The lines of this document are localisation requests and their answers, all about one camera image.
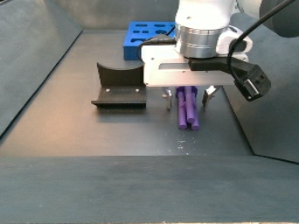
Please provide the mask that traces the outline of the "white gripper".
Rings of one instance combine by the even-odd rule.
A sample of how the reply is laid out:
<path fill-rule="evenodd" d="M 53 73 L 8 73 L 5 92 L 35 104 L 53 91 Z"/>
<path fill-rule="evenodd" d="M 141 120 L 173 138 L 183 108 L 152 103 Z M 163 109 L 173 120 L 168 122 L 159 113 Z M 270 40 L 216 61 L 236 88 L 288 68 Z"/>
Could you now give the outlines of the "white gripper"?
<path fill-rule="evenodd" d="M 144 45 L 141 47 L 141 60 L 144 62 L 144 84 L 148 87 L 163 87 L 165 107 L 172 108 L 173 93 L 168 87 L 232 85 L 233 78 L 227 69 L 227 56 L 229 46 L 242 34 L 237 27 L 231 26 L 219 36 L 216 56 L 197 59 L 197 67 L 188 58 L 177 53 L 175 44 Z M 220 86 L 209 86 L 203 93 L 201 104 L 208 105 L 211 98 L 220 90 Z"/>

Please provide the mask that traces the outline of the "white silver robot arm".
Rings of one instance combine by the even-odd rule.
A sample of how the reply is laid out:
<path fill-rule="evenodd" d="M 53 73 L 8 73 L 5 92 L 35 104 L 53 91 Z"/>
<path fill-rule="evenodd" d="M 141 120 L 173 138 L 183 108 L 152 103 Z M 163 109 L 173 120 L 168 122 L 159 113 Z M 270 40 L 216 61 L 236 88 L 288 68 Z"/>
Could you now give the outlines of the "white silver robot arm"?
<path fill-rule="evenodd" d="M 227 86 L 227 58 L 248 60 L 252 40 L 229 25 L 236 0 L 180 0 L 173 36 L 159 34 L 139 46 L 148 87 Z"/>

